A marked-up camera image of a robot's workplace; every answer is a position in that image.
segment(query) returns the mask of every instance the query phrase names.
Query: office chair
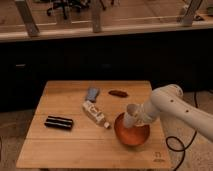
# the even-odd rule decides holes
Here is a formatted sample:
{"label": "office chair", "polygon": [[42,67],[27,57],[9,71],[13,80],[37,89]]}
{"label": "office chair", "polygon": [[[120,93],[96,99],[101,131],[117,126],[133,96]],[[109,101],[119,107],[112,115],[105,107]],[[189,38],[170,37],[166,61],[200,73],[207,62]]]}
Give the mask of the office chair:
{"label": "office chair", "polygon": [[[63,10],[63,17],[66,20],[67,19],[67,15],[66,15],[66,11],[65,11],[65,7],[69,6],[69,7],[74,7],[76,8],[77,12],[81,12],[81,9],[85,9],[85,8],[89,8],[89,4],[91,3],[91,0],[88,0],[86,3],[82,3],[81,0],[52,0],[53,1],[53,7],[47,9],[47,15],[51,16],[51,11],[58,9],[58,8],[62,8]],[[102,6],[103,10],[106,10],[106,6],[103,3],[102,0],[99,0]]]}

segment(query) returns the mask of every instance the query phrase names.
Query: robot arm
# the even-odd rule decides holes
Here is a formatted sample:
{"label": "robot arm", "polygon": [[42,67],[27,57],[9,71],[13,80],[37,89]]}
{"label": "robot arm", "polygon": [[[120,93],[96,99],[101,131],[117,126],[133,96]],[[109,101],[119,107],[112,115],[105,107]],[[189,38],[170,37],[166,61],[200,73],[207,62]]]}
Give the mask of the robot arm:
{"label": "robot arm", "polygon": [[157,88],[144,104],[127,106],[123,124],[126,128],[140,123],[149,124],[161,112],[166,112],[181,119],[213,142],[213,115],[189,105],[182,97],[183,92],[177,85]]}

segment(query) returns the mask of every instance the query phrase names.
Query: chocolate bar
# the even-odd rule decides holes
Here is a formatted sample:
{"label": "chocolate bar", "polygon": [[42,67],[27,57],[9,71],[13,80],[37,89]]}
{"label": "chocolate bar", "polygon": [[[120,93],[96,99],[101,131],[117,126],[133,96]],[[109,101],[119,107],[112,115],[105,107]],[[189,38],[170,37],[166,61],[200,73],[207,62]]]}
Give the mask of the chocolate bar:
{"label": "chocolate bar", "polygon": [[48,116],[44,125],[47,127],[71,130],[73,120],[62,117]]}

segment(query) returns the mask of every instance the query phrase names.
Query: orange bowl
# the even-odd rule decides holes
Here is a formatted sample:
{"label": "orange bowl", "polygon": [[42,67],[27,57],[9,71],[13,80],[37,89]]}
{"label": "orange bowl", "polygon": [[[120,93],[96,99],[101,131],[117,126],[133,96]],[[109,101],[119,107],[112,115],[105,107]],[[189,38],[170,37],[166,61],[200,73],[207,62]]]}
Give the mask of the orange bowl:
{"label": "orange bowl", "polygon": [[144,144],[150,135],[149,125],[125,128],[123,125],[124,113],[115,119],[114,130],[121,143],[129,146]]}

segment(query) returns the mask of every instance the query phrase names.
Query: logo on table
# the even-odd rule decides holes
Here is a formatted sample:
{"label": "logo on table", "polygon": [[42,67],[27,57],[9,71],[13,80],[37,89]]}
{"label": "logo on table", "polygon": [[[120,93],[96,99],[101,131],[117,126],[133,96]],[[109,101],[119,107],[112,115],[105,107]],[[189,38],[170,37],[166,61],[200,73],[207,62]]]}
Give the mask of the logo on table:
{"label": "logo on table", "polygon": [[158,162],[158,163],[162,163],[165,162],[164,159],[162,159],[162,155],[160,152],[155,152],[155,159],[153,160],[153,162]]}

